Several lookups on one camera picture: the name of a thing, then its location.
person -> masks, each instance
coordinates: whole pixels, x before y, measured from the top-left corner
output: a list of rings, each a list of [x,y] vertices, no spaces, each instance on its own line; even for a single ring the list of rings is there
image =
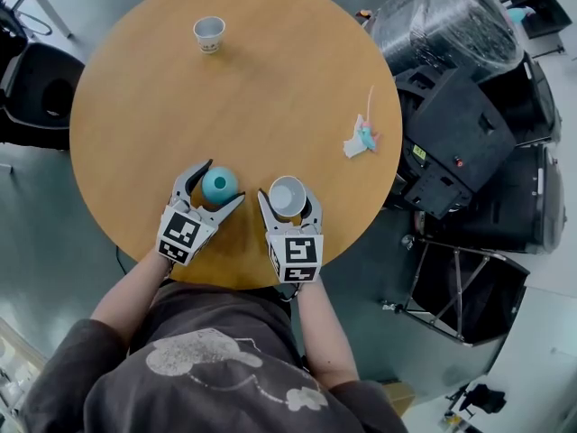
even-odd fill
[[[308,372],[274,288],[159,287],[169,268],[150,251],[70,329],[23,405],[27,431],[406,433],[382,386],[359,381],[320,280],[297,295]]]

yellow label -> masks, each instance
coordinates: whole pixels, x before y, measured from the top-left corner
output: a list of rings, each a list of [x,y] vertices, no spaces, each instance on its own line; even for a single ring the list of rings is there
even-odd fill
[[[420,157],[421,159],[423,159],[423,161],[425,160],[426,157],[426,152],[423,151],[421,148],[419,148],[416,144],[413,147],[413,153],[417,156]]]

teal ball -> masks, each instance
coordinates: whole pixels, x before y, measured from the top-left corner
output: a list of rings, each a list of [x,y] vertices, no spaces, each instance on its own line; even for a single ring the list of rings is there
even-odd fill
[[[214,167],[202,179],[202,193],[208,202],[219,206],[238,193],[238,180],[227,168]]]

metal stand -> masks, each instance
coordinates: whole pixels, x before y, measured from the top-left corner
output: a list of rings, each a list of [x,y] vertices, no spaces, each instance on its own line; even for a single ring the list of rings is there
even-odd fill
[[[404,304],[400,305],[400,304],[391,304],[388,302],[384,302],[383,303],[383,309],[385,310],[394,310],[395,313],[402,313],[412,319],[414,319],[415,321],[419,322],[420,324],[429,327],[430,329],[434,330],[435,332],[443,335],[443,336],[447,336],[449,338],[451,338],[453,341],[460,343],[461,345],[466,345],[466,346],[476,346],[476,345],[481,345],[483,343],[486,343],[487,341],[490,340],[486,340],[483,342],[479,342],[479,343],[475,343],[475,344],[470,344],[470,343],[466,343],[464,341],[464,337],[463,337],[463,294],[464,292],[471,286],[472,282],[479,276],[479,273],[482,271],[482,269],[485,267],[485,265],[489,262],[489,260],[491,258],[495,258],[501,261],[506,261],[507,259],[503,256],[503,255],[499,255],[498,253],[494,253],[494,252],[485,252],[485,251],[481,251],[481,250],[474,250],[474,249],[468,249],[468,248],[462,248],[462,247],[454,247],[452,245],[449,244],[441,244],[438,242],[433,242],[424,238],[412,238],[410,239],[410,242],[408,242],[408,237],[405,236],[403,241],[403,245],[405,245],[408,249],[410,249],[414,243],[416,242],[420,242],[425,244],[425,249],[423,251],[423,254],[421,255],[421,259],[418,263],[417,266],[417,272],[415,273],[415,277],[413,279],[413,283],[411,285],[411,289],[410,292],[408,294],[408,298],[405,301]],[[409,303],[411,302],[411,300],[413,299],[413,293],[415,292],[415,287],[417,286],[418,283],[418,279],[421,273],[421,269],[423,268],[423,263],[425,261],[426,258],[426,254],[428,252],[429,249],[429,245],[440,245],[442,247],[447,247],[447,248],[451,248],[453,249],[453,255],[454,255],[454,261],[455,261],[455,270],[456,270],[456,277],[455,277],[455,282],[456,282],[456,289],[457,289],[457,293],[452,296],[448,303],[441,309],[441,311],[439,311],[436,315],[433,315],[432,313],[429,313],[423,309],[409,309]],[[480,255],[481,258],[481,262],[479,263],[479,266],[477,266],[477,268],[472,272],[471,276],[469,276],[469,278],[463,278],[462,273],[461,273],[461,263],[460,263],[460,254],[461,252],[469,252],[469,253],[476,253],[478,255]],[[457,329],[456,331],[453,330],[453,333],[450,333],[449,331],[445,330],[447,328],[449,328],[448,326],[445,326],[445,329],[440,327],[439,323],[439,319],[443,316],[444,313],[447,312],[447,310],[453,306],[455,304],[455,302],[457,303],[457,308],[456,308],[456,314],[457,314]],[[424,318],[420,318],[419,315],[428,315],[429,318],[424,317]]]

round wooden table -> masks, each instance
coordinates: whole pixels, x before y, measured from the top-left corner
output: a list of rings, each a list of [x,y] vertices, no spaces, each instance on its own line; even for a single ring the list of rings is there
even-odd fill
[[[192,31],[207,15],[226,22],[223,46],[212,55],[200,51]],[[366,115],[371,86],[379,150],[349,160],[343,141],[357,115]],[[401,115],[379,49],[330,0],[146,0],[88,63],[70,141],[89,210],[136,260],[154,245],[184,169],[210,158],[231,169],[246,200],[173,277],[250,289],[277,283],[257,189],[268,191],[281,175],[302,179],[322,204],[323,263],[330,262],[389,193]]]

